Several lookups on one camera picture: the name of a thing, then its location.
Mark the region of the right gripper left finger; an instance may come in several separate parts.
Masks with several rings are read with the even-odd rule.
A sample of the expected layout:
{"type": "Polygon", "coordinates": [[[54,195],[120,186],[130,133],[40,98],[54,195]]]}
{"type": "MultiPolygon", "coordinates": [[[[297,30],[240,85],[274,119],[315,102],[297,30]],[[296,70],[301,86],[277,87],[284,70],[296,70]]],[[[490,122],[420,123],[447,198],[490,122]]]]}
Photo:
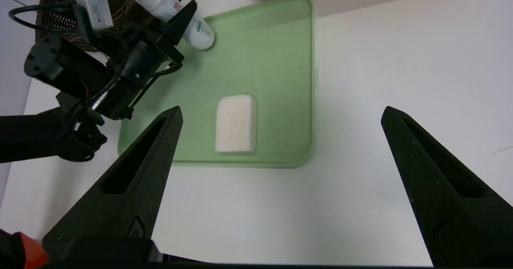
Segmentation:
{"type": "Polygon", "coordinates": [[[44,236],[50,261],[158,261],[151,236],[183,125],[160,113],[44,236]]]}

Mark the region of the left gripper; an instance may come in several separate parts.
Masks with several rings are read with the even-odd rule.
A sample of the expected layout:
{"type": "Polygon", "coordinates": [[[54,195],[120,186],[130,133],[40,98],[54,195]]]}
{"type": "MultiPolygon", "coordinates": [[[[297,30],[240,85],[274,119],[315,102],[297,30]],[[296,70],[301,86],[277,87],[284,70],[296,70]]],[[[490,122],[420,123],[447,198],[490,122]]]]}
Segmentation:
{"type": "Polygon", "coordinates": [[[176,47],[187,31],[197,7],[197,2],[191,0],[164,24],[125,22],[118,26],[121,40],[128,48],[121,53],[117,79],[147,79],[180,70],[184,55],[176,47]]]}

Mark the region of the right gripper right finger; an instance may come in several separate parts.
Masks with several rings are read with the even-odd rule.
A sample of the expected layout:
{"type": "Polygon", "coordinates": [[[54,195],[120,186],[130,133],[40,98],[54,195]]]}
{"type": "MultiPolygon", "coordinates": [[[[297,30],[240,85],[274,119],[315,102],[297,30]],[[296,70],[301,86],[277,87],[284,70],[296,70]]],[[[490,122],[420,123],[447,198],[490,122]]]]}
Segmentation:
{"type": "Polygon", "coordinates": [[[434,267],[512,267],[512,206],[410,115],[381,125],[434,267]]]}

